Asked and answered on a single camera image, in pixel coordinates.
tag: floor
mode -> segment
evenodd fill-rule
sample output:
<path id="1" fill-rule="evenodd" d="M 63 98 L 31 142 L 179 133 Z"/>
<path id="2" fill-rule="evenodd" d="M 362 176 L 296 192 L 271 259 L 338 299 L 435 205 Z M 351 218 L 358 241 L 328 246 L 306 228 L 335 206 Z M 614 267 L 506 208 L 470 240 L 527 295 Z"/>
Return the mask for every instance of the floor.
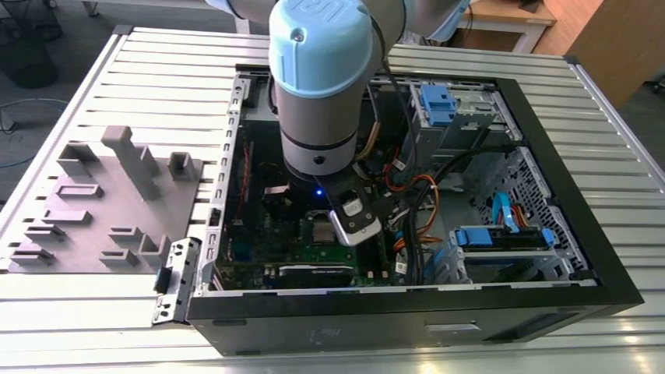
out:
<path id="1" fill-rule="evenodd" d="M 30 97 L 69 100 L 118 24 L 235 32 L 234 19 L 223 12 L 115 4 L 101 5 L 99 10 L 101 16 L 90 18 L 79 2 L 59 1 L 57 16 L 65 28 L 65 36 L 49 45 L 55 64 L 61 67 L 59 82 L 39 90 L 23 90 L 0 74 L 0 103 Z M 30 163 L 11 168 L 2 166 L 35 155 L 58 121 L 59 109 L 58 105 L 34 102 L 9 110 L 21 123 L 21 129 L 11 136 L 0 134 L 0 208 Z M 654 94 L 644 86 L 620 112 L 665 168 L 665 148 L 660 146 L 665 143 L 665 95 Z"/>

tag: wooden desk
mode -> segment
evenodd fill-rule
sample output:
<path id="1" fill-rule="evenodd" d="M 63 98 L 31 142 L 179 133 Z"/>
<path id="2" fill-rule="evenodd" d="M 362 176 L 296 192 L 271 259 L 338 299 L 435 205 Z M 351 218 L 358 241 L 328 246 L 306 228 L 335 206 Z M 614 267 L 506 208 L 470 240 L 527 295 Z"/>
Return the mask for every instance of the wooden desk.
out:
<path id="1" fill-rule="evenodd" d="M 479 0 L 472 4 L 475 23 L 472 30 L 503 31 L 522 34 L 514 52 L 531 53 L 540 37 L 550 26 L 558 22 L 546 4 L 539 6 L 536 13 L 520 9 L 519 0 Z M 470 26 L 471 13 L 467 10 L 466 19 L 459 28 Z"/>

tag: light blue robot arm cap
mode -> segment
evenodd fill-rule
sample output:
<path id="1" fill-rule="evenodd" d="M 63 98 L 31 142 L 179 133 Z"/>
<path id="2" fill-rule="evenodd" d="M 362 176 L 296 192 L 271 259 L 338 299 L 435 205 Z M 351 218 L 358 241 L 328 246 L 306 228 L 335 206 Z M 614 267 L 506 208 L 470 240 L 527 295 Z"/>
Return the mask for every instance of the light blue robot arm cap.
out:
<path id="1" fill-rule="evenodd" d="M 231 6 L 230 0 L 206 0 L 210 6 L 217 7 L 221 10 L 225 10 L 229 14 L 234 16 L 239 16 L 234 11 L 234 7 Z"/>
<path id="2" fill-rule="evenodd" d="M 434 41 L 448 41 L 452 38 L 455 31 L 458 30 L 458 25 L 463 19 L 463 16 L 470 8 L 471 0 L 460 0 L 458 9 L 454 10 L 444 23 L 439 26 L 439 29 L 430 36 L 428 39 Z"/>
<path id="3" fill-rule="evenodd" d="M 282 88 L 318 99 L 344 91 L 374 53 L 362 0 L 282 0 L 271 14 L 271 71 Z"/>

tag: blue cable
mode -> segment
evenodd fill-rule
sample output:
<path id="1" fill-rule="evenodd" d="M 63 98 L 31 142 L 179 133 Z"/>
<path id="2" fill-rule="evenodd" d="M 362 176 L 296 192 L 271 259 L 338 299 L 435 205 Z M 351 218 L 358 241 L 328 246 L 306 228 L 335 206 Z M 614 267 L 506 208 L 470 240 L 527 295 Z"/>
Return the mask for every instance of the blue cable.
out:
<path id="1" fill-rule="evenodd" d="M 13 166 L 18 166 L 21 164 L 25 164 L 26 162 L 33 161 L 34 158 L 35 158 L 35 156 L 33 156 L 31 158 L 29 158 L 23 161 L 15 162 L 14 164 L 0 165 L 0 169 L 11 168 Z"/>

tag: black computer case frame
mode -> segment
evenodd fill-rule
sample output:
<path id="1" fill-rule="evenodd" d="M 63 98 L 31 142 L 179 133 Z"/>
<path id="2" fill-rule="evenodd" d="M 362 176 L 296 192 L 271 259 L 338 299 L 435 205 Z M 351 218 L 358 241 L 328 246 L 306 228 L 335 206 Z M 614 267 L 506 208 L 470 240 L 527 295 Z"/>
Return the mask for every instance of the black computer case frame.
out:
<path id="1" fill-rule="evenodd" d="M 518 82 L 442 77 L 496 85 L 599 285 L 193 297 L 187 321 L 223 355 L 522 342 L 644 302 Z"/>

